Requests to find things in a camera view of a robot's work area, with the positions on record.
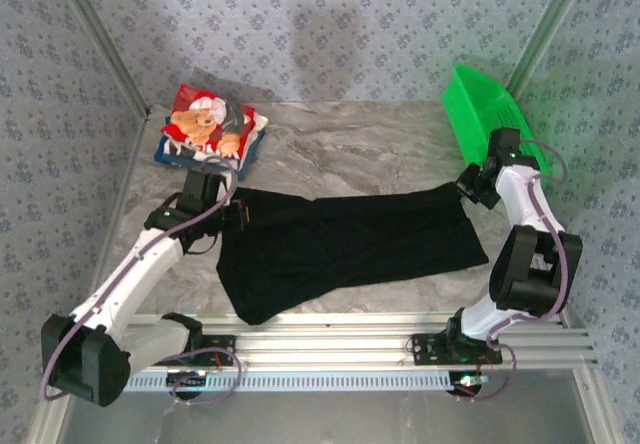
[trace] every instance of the black cloth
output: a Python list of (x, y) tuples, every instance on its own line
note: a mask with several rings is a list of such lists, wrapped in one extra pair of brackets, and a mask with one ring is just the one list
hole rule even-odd
[(250, 222), (225, 229), (218, 273), (240, 318), (260, 324), (340, 287), (488, 262), (453, 183), (429, 191), (309, 201), (238, 188)]

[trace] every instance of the blue floral wallpaper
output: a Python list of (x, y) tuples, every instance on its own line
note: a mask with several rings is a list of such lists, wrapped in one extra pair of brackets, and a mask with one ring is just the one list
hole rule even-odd
[(0, 2), (0, 442), (18, 443), (40, 327), (88, 292), (140, 118), (67, 0)]
[(506, 81), (549, 0), (92, 0), (148, 103), (437, 99), (453, 63)]
[(576, 0), (519, 103), (558, 146), (557, 215), (584, 241), (571, 307), (628, 442), (640, 443), (640, 0)]

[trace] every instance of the metal frame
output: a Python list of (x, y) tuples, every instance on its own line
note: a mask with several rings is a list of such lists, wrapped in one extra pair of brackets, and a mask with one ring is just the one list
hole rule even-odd
[(511, 71), (506, 88), (518, 100), (575, 0), (550, 0)]
[[(199, 317), (205, 334), (234, 334), (237, 354), (249, 374), (291, 372), (376, 372), (394, 376), (415, 374), (409, 336), (438, 332), (448, 313), (281, 314), (262, 326), (248, 326), (236, 316)], [(137, 315), (131, 330), (150, 327), (160, 316)], [(624, 443), (613, 413), (589, 334), (575, 319), (562, 317), (544, 324), (519, 324), (501, 334), (514, 347), (522, 369), (573, 369), (582, 406), (597, 444)], [(508, 369), (507, 360), (497, 369)], [(138, 377), (168, 370), (195, 368), (154, 366)], [(460, 370), (461, 366), (429, 368)], [(40, 404), (27, 443), (54, 444), (64, 431), (69, 399)]]

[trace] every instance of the glass panel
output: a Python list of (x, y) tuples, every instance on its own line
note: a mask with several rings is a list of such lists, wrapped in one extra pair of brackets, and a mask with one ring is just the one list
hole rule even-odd
[[(497, 373), (498, 383), (504, 373)], [(74, 402), (60, 444), (593, 442), (571, 371), (520, 371), (503, 396), (462, 403), (444, 392), (240, 392), (212, 406), (168, 393)]]

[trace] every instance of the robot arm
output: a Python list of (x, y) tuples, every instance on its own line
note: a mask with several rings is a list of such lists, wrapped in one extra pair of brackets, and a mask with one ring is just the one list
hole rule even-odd
[[(189, 170), (183, 191), (149, 215), (145, 230), (104, 284), (71, 315), (53, 315), (46, 321), (42, 327), (45, 369), (54, 360), (49, 385), (107, 406), (120, 395), (130, 375), (199, 347), (201, 324), (178, 314), (163, 316), (150, 331), (125, 335), (125, 330), (144, 298), (195, 241), (248, 222), (244, 204), (233, 201), (193, 225), (167, 233), (219, 205), (227, 186), (220, 175)], [(62, 352), (53, 357), (70, 334)]]
[[(502, 128), (491, 133), (483, 167), (471, 164), (456, 182), (461, 194), (489, 209), (502, 199), (512, 228), (491, 271), (488, 292), (474, 305), (460, 309), (443, 333), (421, 337), (427, 344), (421, 348), (432, 350), (428, 357), (433, 364), (443, 359), (449, 364), (480, 364), (487, 355), (492, 362), (502, 362), (500, 354), (487, 345), (496, 337), (492, 330), (497, 325), (501, 330), (512, 325), (515, 321), (510, 318), (516, 314), (544, 316), (560, 298), (560, 310), (564, 307), (582, 254), (582, 241), (564, 232), (537, 179), (532, 184), (536, 203), (532, 201), (528, 186), (538, 174), (535, 158), (520, 152), (519, 131)], [(559, 236), (567, 258), (568, 282), (563, 296), (559, 252), (549, 226)]]

